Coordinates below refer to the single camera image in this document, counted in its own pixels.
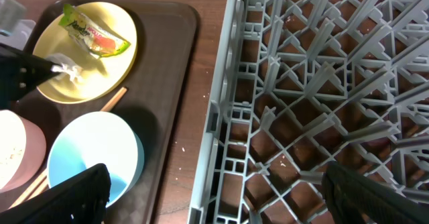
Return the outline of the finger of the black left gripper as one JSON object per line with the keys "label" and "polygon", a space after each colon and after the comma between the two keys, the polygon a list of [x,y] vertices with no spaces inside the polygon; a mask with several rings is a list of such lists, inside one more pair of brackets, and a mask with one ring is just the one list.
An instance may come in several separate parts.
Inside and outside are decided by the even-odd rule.
{"label": "finger of the black left gripper", "polygon": [[55,63],[1,44],[1,109],[9,109],[37,86],[59,75]]}

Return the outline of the white pink rice bowl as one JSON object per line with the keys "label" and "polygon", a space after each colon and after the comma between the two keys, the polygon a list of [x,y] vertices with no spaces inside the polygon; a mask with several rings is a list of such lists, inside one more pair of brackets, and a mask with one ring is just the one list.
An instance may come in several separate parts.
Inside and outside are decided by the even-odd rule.
{"label": "white pink rice bowl", "polygon": [[46,155],[43,131],[10,110],[1,111],[1,192],[30,180]]}

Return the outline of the white tissue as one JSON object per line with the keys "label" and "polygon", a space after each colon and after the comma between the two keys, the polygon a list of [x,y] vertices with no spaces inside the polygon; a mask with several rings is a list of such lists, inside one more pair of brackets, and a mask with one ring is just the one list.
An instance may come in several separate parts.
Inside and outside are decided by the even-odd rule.
{"label": "white tissue", "polygon": [[46,57],[46,60],[52,63],[51,71],[58,73],[55,76],[56,80],[62,80],[65,76],[68,76],[69,81],[74,84],[83,81],[82,67],[77,65],[73,59],[62,53],[54,53]]}

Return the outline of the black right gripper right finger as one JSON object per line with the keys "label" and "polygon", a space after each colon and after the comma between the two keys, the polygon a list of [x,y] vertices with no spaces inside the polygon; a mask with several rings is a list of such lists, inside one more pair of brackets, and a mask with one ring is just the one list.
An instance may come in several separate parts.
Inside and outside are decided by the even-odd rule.
{"label": "black right gripper right finger", "polygon": [[376,182],[338,162],[329,162],[322,195],[335,223],[428,224],[428,192]]}

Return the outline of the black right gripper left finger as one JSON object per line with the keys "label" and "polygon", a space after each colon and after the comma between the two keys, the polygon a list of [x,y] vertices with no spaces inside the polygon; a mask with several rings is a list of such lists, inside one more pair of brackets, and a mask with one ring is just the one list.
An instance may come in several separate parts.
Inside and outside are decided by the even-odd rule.
{"label": "black right gripper left finger", "polygon": [[101,224],[109,201],[111,179],[104,164],[61,182],[1,213],[1,224]]}

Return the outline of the green snack wrapper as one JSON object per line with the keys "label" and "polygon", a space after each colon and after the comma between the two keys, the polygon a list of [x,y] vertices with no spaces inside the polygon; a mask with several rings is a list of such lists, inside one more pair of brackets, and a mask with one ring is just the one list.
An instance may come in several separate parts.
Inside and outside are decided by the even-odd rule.
{"label": "green snack wrapper", "polygon": [[106,58],[122,54],[131,43],[117,37],[70,4],[63,7],[58,23],[68,35],[94,58]]}

